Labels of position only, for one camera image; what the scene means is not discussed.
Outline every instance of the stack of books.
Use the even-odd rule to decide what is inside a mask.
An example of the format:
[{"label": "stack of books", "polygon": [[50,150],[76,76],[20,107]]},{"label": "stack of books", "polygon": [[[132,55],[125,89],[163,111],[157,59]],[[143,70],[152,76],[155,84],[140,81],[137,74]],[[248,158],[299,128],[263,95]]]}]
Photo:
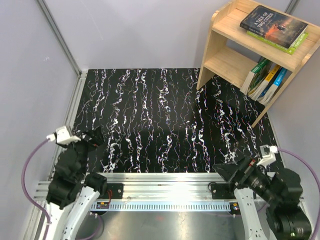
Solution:
[{"label": "stack of books", "polygon": [[307,38],[308,24],[259,5],[240,23],[247,34],[290,55]]},{"label": "stack of books", "polygon": [[247,75],[240,91],[267,105],[283,81],[287,69],[263,58]]}]

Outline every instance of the white vein pattern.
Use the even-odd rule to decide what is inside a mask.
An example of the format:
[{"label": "white vein pattern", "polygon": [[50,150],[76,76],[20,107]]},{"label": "white vein pattern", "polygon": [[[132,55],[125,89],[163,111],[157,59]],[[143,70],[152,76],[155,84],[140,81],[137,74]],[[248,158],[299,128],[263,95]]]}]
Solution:
[{"label": "white vein pattern", "polygon": [[[261,104],[219,76],[197,91],[198,76],[198,68],[89,70],[74,130],[101,126],[105,144],[88,171],[209,173],[276,144],[267,115],[251,127]],[[281,166],[279,158],[271,168]]]}]

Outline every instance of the blue book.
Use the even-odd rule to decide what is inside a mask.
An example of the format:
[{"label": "blue book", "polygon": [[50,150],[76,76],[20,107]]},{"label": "blue book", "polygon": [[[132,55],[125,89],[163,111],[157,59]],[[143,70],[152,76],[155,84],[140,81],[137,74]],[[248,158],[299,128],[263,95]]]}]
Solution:
[{"label": "blue book", "polygon": [[272,97],[274,96],[277,88],[280,86],[282,80],[284,79],[285,75],[287,73],[287,69],[285,68],[281,68],[278,76],[276,77],[276,79],[274,80],[273,84],[270,85],[269,87],[267,86],[263,92],[261,93],[261,95],[258,98],[258,102],[263,104],[263,105],[267,105],[270,100],[272,99]]}]

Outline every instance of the perforated metal strip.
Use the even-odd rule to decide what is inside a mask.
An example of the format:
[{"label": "perforated metal strip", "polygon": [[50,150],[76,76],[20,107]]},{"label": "perforated metal strip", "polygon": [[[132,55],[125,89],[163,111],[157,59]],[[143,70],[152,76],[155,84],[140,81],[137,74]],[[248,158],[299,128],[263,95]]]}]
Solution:
[{"label": "perforated metal strip", "polygon": [[91,211],[129,211],[129,212],[229,212],[228,202],[111,202],[109,207],[100,207],[97,202]]}]

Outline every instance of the vertical metal bar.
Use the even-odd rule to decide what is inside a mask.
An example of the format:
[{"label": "vertical metal bar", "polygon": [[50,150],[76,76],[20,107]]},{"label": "vertical metal bar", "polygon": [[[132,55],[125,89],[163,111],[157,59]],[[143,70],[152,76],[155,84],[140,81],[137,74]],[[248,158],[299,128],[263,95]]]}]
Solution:
[{"label": "vertical metal bar", "polygon": [[38,4],[38,6],[40,7],[40,10],[42,11],[42,13],[44,14],[53,34],[55,35],[57,41],[59,42],[64,54],[66,55],[66,57],[68,58],[68,61],[70,62],[75,74],[77,75],[77,77],[80,77],[81,74],[81,69],[79,68],[75,58],[73,57],[73,55],[71,54],[61,32],[58,29],[58,26],[47,6],[47,4],[45,3],[44,0],[35,0]]},{"label": "vertical metal bar", "polygon": [[288,4],[288,6],[286,6],[285,9],[285,13],[292,15],[292,13],[295,11],[295,9],[297,8],[298,4],[299,4],[300,0],[291,0]]}]

